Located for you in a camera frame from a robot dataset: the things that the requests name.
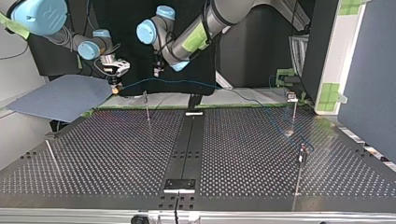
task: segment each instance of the blue cable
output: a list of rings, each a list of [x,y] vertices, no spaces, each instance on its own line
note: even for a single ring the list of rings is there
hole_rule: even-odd
[[[154,80],[154,81],[161,81],[161,82],[170,83],[170,84],[192,83],[192,84],[197,84],[197,85],[201,85],[201,86],[206,86],[206,87],[209,87],[209,88],[214,88],[214,89],[216,89],[216,90],[226,90],[226,89],[222,89],[222,88],[220,88],[220,87],[218,87],[218,86],[214,86],[214,85],[207,84],[207,83],[204,83],[204,82],[199,82],[199,81],[193,81],[193,80],[165,80],[165,79],[161,79],[161,78],[157,78],[157,77],[149,77],[149,78],[142,79],[142,80],[140,80],[140,81],[138,81],[138,82],[136,82],[136,83],[127,85],[127,86],[124,87],[123,89],[124,89],[124,90],[130,89],[130,88],[132,88],[132,87],[135,87],[135,86],[137,86],[137,85],[140,85],[140,84],[142,84],[142,83],[144,83],[144,82],[151,81],[151,80]],[[265,106],[265,105],[263,105],[262,103],[260,103],[258,100],[255,100],[255,99],[248,99],[247,97],[243,96],[242,94],[240,94],[240,93],[237,92],[237,91],[233,91],[233,90],[226,90],[226,91],[231,91],[231,92],[237,94],[239,97],[241,97],[242,99],[244,99],[244,100],[246,100],[246,101],[254,102],[254,103],[260,105],[260,106],[264,109],[264,112],[267,114],[267,116],[270,117],[269,120],[270,120],[271,124],[276,128],[276,130],[277,130],[280,134],[282,134],[286,139],[288,139],[288,140],[290,141],[290,143],[291,143],[294,147],[297,147],[297,149],[300,150],[301,145],[297,144],[297,143],[294,141],[294,139],[289,138],[288,136],[285,135],[285,133],[281,130],[280,125],[279,125],[279,124],[276,124],[275,119],[274,119],[274,117],[271,115],[271,113],[268,113],[268,111],[266,110],[266,106]],[[301,137],[301,139],[303,140],[303,142],[304,142],[306,145],[308,145],[308,146],[310,147],[310,150],[311,150],[312,152],[315,151],[314,147],[313,147],[302,135],[300,135],[300,137]]]

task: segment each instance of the black curtain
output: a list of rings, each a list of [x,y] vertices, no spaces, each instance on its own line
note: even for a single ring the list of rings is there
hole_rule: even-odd
[[[131,63],[131,70],[123,77],[122,84],[128,86],[145,78],[154,77],[152,46],[142,44],[136,36],[137,25],[155,15],[157,6],[167,5],[175,9],[177,18],[175,34],[183,31],[202,13],[205,0],[93,0],[93,7],[100,28],[107,28],[113,36],[113,42],[121,43],[117,57]],[[167,80],[194,80],[216,85],[215,55],[217,44],[213,44],[181,72],[176,73],[167,66],[161,78]],[[141,94],[142,91],[183,92],[210,95],[213,88],[197,84],[166,84],[159,81],[142,83],[120,93],[122,96]]]

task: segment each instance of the perforated metal table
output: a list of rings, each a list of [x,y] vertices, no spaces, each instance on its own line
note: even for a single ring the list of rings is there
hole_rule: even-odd
[[[294,124],[288,107],[150,113],[96,111],[28,151],[0,172],[0,207],[396,214],[396,174],[308,108]],[[195,193],[163,193],[168,179]]]

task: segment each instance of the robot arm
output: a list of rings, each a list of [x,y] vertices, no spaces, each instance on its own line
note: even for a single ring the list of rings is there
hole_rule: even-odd
[[[129,63],[116,60],[108,30],[96,30],[93,38],[89,38],[64,26],[67,20],[64,0],[1,0],[0,12],[27,27],[30,33],[77,51],[85,60],[100,59],[106,74],[111,77],[111,85],[120,83],[120,77],[130,68]]]
[[[177,72],[183,70],[198,49],[205,49],[211,39],[225,27],[236,25],[246,17],[255,0],[208,0],[200,15],[178,38],[172,37],[176,13],[171,7],[160,6],[156,16],[137,26],[137,36],[144,44],[151,44],[158,55]],[[159,63],[154,74],[161,71]]]

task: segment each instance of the white wall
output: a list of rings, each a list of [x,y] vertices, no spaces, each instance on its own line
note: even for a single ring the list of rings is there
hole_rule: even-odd
[[[45,84],[29,49],[17,58],[2,60],[20,54],[25,48],[26,41],[10,35],[0,25],[0,170],[39,145],[50,132],[47,119],[4,109],[18,97]]]

